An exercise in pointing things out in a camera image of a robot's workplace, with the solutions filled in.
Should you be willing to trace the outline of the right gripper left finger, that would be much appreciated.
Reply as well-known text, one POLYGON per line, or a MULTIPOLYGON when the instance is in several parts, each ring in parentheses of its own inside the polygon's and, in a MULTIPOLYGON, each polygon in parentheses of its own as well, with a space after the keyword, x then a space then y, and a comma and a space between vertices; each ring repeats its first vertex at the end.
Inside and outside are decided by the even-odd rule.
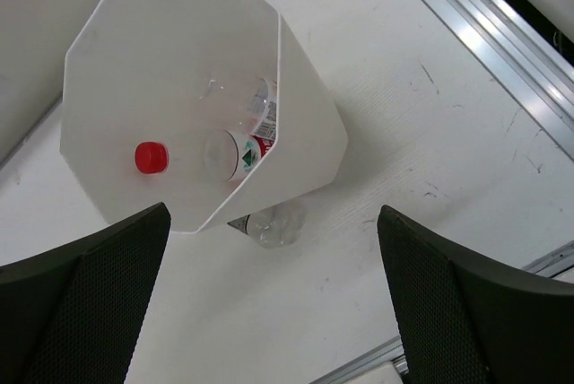
POLYGON ((122 383, 170 234, 153 205, 1 268, 3 383, 122 383))

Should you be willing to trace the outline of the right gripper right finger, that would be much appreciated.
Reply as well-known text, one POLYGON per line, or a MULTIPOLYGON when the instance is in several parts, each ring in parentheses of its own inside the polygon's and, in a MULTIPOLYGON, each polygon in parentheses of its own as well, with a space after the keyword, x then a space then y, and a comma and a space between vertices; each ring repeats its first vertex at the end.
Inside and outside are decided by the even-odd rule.
POLYGON ((445 239, 385 205, 378 241, 413 383, 571 383, 573 286, 445 239))

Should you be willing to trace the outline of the bottle with red label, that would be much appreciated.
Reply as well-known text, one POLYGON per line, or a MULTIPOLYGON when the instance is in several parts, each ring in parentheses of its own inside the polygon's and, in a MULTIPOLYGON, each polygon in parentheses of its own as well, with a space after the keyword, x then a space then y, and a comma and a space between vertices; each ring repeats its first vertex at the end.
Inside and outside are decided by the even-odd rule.
POLYGON ((272 149, 274 141, 224 129, 185 133, 135 147, 134 162, 144 175, 182 174, 200 182, 242 181, 272 149))

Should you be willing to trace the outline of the bottle with blue-white label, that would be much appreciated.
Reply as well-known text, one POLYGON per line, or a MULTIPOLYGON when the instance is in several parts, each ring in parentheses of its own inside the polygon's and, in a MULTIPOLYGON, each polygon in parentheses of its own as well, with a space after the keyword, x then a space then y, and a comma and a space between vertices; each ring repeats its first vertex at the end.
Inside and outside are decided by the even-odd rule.
POLYGON ((243 130, 256 137, 276 140, 277 84, 268 79, 259 80, 257 90, 247 100, 247 121, 243 130))

